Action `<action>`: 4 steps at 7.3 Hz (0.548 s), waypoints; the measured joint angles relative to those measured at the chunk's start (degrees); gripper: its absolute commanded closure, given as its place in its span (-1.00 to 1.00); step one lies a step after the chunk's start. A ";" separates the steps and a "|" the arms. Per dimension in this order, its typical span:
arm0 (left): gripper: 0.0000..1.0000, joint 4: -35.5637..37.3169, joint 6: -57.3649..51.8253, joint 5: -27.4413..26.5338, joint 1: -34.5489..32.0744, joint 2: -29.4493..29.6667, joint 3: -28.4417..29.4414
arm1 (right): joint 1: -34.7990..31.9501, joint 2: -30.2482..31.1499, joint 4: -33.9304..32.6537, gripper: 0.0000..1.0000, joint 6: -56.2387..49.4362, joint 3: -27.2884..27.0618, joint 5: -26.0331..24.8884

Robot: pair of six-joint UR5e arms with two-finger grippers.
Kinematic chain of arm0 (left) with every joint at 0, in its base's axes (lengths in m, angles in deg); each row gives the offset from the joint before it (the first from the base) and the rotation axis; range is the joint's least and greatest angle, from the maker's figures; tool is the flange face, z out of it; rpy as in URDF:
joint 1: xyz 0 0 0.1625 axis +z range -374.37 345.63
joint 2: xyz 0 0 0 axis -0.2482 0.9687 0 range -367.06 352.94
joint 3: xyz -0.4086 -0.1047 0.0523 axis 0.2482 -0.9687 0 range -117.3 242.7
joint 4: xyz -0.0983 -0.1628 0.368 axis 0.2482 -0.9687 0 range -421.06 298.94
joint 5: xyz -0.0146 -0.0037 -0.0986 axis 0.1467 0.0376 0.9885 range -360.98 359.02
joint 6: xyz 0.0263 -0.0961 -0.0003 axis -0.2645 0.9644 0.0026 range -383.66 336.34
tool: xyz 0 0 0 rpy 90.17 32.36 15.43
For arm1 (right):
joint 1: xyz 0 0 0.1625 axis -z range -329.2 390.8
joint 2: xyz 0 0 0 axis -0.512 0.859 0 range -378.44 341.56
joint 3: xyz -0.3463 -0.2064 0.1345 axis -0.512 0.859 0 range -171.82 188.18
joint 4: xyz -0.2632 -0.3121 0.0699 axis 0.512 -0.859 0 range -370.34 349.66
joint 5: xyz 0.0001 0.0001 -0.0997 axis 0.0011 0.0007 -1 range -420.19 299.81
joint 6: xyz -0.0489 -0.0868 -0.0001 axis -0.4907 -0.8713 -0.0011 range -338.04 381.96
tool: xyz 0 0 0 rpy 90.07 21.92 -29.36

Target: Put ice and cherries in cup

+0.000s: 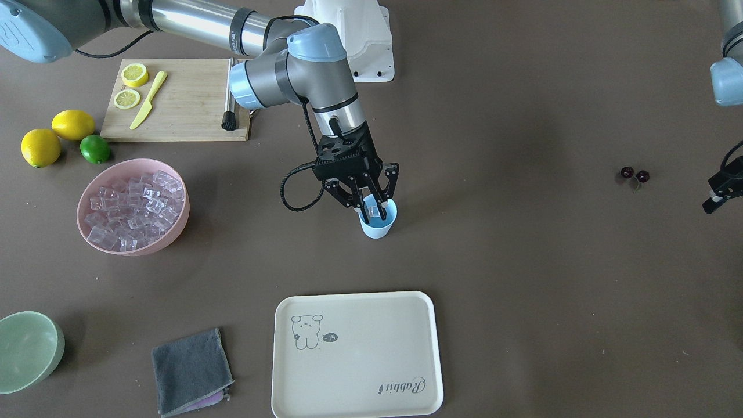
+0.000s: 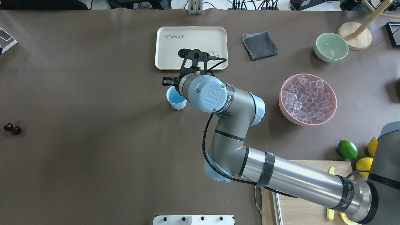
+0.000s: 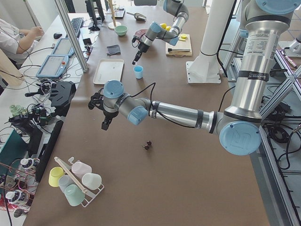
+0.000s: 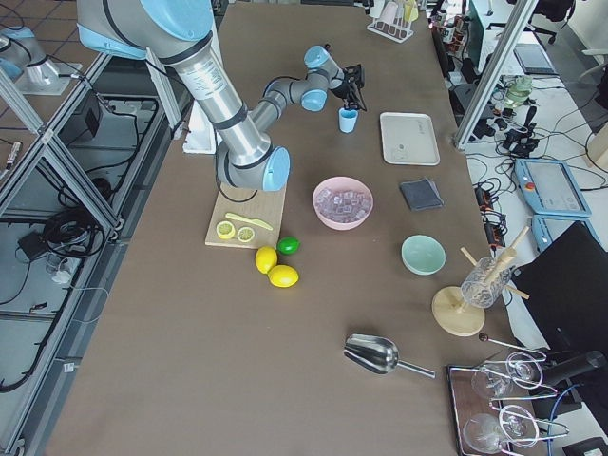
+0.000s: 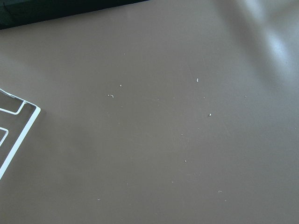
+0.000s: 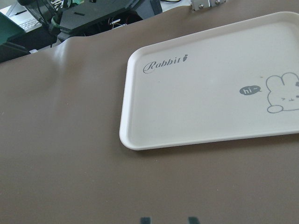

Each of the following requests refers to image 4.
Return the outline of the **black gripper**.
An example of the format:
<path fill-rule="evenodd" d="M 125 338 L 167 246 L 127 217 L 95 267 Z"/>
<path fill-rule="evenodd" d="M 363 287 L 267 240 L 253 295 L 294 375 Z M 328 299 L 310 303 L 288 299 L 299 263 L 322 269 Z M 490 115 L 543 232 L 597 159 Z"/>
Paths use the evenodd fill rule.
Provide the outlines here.
<path fill-rule="evenodd" d="M 342 68 L 342 76 L 339 78 L 340 86 L 337 88 L 337 96 L 344 101 L 344 109 L 367 111 L 365 102 L 361 97 L 361 89 L 365 85 L 365 70 L 361 65 L 346 66 Z"/>

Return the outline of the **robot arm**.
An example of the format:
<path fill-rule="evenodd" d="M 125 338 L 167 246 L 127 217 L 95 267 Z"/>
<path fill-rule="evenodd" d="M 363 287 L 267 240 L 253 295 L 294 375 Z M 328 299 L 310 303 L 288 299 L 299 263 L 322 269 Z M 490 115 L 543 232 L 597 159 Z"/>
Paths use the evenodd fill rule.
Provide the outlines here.
<path fill-rule="evenodd" d="M 193 26 L 187 27 L 183 22 L 176 26 L 167 26 L 165 31 L 181 40 L 198 42 L 210 41 L 213 38 L 212 26 L 197 21 Z M 143 60 L 143 48 L 127 43 L 122 38 L 118 41 L 100 34 L 87 27 L 79 27 L 82 43 L 93 50 L 98 50 L 112 56 L 124 57 L 131 60 Z M 43 66 L 48 55 L 39 46 L 33 32 L 27 27 L 3 28 L 1 30 L 1 67 L 11 79 L 16 80 L 27 68 Z M 320 46 L 311 47 L 305 54 L 305 64 L 311 73 L 322 70 L 331 76 L 328 90 L 344 102 L 344 109 L 356 112 L 366 108 L 360 98 L 360 89 L 364 86 L 365 78 L 360 65 L 330 69 L 333 60 L 329 52 Z M 327 99 L 327 90 L 310 88 L 295 96 L 292 88 L 297 82 L 292 79 L 285 93 L 285 103 L 300 104 L 303 108 L 317 112 L 321 110 Z"/>
<path fill-rule="evenodd" d="M 273 79 L 248 109 L 212 49 L 215 21 L 208 1 L 80 1 L 77 21 L 87 48 L 133 60 L 152 51 L 176 70 L 222 139 L 216 172 L 233 187 L 274 192 L 286 185 L 289 152 L 273 144 L 267 130 L 287 106 L 318 112 L 333 94 L 353 111 L 364 107 L 363 68 L 340 66 L 324 47 L 313 46 L 304 55 L 304 78 Z"/>

